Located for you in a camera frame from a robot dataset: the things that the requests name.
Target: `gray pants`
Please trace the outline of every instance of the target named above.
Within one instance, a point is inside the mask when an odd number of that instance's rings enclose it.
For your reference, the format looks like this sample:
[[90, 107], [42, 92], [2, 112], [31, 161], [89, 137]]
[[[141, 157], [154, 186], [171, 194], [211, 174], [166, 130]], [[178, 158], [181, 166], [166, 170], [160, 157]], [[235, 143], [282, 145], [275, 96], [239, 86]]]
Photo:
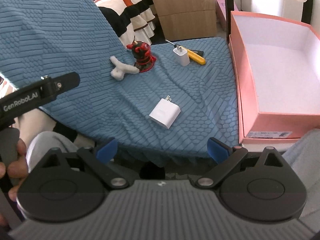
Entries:
[[[54, 132], [40, 133], [27, 152], [29, 172], [45, 153], [59, 147], [62, 152], [75, 152], [78, 148], [64, 136]], [[301, 214], [301, 221], [315, 232], [320, 231], [320, 130], [308, 132], [283, 157], [307, 188], [308, 199]]]

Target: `cabinet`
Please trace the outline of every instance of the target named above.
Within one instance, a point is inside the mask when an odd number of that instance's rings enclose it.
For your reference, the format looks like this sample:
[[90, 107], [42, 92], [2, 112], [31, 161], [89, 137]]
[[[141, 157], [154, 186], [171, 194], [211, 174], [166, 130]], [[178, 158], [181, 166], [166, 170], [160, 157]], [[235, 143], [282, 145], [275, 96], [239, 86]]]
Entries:
[[167, 40], [217, 34], [215, 0], [153, 0]]

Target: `finger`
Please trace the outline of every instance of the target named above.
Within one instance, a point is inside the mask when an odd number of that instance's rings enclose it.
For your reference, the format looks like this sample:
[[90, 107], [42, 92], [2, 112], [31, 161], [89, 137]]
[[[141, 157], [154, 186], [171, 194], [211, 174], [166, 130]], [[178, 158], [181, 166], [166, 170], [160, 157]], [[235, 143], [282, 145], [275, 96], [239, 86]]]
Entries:
[[7, 168], [10, 178], [22, 179], [28, 176], [28, 164], [25, 156], [20, 156], [15, 162], [10, 163]]
[[17, 186], [14, 186], [13, 188], [11, 188], [9, 190], [8, 196], [12, 201], [15, 201], [15, 202], [17, 201], [17, 193], [18, 193], [18, 190], [19, 190], [19, 188], [20, 188], [20, 186], [21, 186], [21, 184], [23, 183], [24, 180], [25, 180], [25, 178], [20, 180]]
[[0, 163], [0, 179], [5, 175], [4, 163]]
[[1, 227], [6, 227], [8, 226], [8, 222], [7, 220], [5, 219], [5, 217], [3, 215], [0, 214], [0, 226]]
[[24, 143], [24, 141], [22, 139], [19, 139], [19, 141], [17, 143], [17, 152], [18, 152], [19, 155], [26, 156], [27, 147], [26, 147], [26, 144]]

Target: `white plush toy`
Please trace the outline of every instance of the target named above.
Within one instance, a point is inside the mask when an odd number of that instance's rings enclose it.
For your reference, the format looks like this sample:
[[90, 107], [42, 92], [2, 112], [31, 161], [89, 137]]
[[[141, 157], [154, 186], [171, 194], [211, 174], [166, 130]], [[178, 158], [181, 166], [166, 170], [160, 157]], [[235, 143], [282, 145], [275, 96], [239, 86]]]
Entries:
[[111, 76], [113, 76], [116, 80], [123, 80], [124, 74], [138, 74], [139, 69], [135, 66], [131, 66], [128, 64], [124, 64], [120, 62], [115, 56], [110, 57], [111, 62], [116, 67], [111, 71]]

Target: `black metal frame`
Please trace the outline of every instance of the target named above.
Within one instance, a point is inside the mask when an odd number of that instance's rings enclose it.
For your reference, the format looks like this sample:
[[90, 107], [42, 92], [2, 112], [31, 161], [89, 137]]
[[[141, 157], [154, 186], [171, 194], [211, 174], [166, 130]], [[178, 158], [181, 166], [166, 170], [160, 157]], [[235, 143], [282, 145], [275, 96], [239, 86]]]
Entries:
[[[226, 26], [227, 26], [227, 43], [229, 43], [229, 35], [231, 33], [231, 11], [235, 10], [234, 0], [225, 0], [226, 5]], [[313, 9], [313, 0], [307, 0], [303, 3], [301, 21], [307, 24], [311, 23]]]

